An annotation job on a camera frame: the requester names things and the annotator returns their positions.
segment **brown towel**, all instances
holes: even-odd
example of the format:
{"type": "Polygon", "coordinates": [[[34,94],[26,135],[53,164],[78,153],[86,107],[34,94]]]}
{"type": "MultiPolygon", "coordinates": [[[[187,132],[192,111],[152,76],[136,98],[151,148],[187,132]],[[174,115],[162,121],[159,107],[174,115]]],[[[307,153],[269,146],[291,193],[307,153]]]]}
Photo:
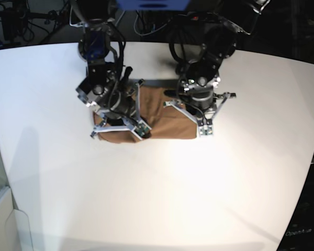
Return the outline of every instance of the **brown towel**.
{"type": "MultiPolygon", "coordinates": [[[[141,87],[141,117],[145,118],[152,128],[151,139],[195,139],[197,125],[173,107],[163,107],[165,101],[170,101],[164,95],[165,88],[141,87]]],[[[95,124],[101,118],[94,114],[95,124]]],[[[131,132],[99,133],[101,140],[112,143],[137,143],[140,140],[131,132]]]]}

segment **brown cloth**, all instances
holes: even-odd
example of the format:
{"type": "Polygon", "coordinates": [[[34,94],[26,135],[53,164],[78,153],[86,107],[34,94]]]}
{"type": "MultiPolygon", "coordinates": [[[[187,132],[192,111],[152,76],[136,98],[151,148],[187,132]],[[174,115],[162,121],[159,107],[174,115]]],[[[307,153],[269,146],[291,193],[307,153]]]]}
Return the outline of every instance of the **brown cloth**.
{"type": "MultiPolygon", "coordinates": [[[[165,88],[140,88],[141,117],[145,118],[152,128],[150,139],[195,139],[197,125],[173,107],[163,107],[165,101],[171,98],[164,95],[165,88]]],[[[94,114],[95,124],[102,119],[94,114]]],[[[137,143],[140,140],[131,132],[104,132],[99,133],[101,140],[112,143],[137,143]]]]}

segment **white table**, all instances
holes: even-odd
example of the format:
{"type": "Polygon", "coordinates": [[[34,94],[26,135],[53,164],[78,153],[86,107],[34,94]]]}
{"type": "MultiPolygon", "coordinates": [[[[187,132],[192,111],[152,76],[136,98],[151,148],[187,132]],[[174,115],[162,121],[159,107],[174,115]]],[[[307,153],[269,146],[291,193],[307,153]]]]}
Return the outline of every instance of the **white table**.
{"type": "MultiPolygon", "coordinates": [[[[176,79],[167,44],[128,43],[132,78],[176,79]]],[[[274,251],[314,152],[314,65],[237,51],[215,136],[92,140],[76,44],[0,51],[0,149],[35,250],[274,251]]]]}

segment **blue component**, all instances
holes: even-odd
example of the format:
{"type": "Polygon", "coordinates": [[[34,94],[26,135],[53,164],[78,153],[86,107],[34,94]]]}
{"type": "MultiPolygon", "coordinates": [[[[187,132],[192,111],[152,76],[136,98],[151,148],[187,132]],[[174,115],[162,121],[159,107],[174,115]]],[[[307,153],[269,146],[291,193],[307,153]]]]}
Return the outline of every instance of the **blue component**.
{"type": "Polygon", "coordinates": [[[123,10],[184,10],[190,0],[117,0],[123,10]]]}
{"type": "Polygon", "coordinates": [[[102,32],[91,31],[91,45],[86,52],[85,59],[95,61],[97,59],[103,59],[105,55],[105,36],[102,32]]]}

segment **metal bracket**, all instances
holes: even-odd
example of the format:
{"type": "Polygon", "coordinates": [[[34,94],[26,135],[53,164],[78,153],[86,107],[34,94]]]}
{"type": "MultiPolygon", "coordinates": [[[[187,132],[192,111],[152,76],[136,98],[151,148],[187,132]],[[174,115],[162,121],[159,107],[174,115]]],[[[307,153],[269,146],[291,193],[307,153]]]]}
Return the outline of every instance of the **metal bracket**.
{"type": "Polygon", "coordinates": [[[94,136],[97,133],[101,132],[123,132],[123,131],[130,131],[132,134],[134,134],[139,140],[143,140],[143,136],[146,135],[146,133],[152,128],[141,118],[140,113],[140,82],[135,83],[135,87],[137,89],[137,96],[135,101],[135,108],[136,108],[136,121],[137,125],[132,124],[132,122],[126,118],[122,118],[122,121],[125,125],[122,126],[115,126],[115,127],[105,127],[107,124],[107,117],[100,113],[102,117],[102,122],[94,127],[93,132],[91,133],[91,137],[94,138],[94,136]]]}
{"type": "Polygon", "coordinates": [[[171,101],[164,102],[164,107],[171,106],[177,111],[181,112],[186,117],[188,117],[193,123],[196,123],[198,126],[197,130],[198,130],[199,136],[209,136],[209,135],[213,135],[213,120],[216,117],[217,113],[221,110],[222,106],[225,104],[225,102],[229,98],[236,97],[235,94],[231,95],[230,93],[224,93],[223,95],[218,95],[218,96],[219,96],[218,97],[219,99],[223,98],[221,104],[218,107],[214,106],[208,109],[205,112],[206,119],[195,117],[192,114],[190,114],[187,110],[180,107],[181,102],[179,100],[171,100],[171,101]]]}

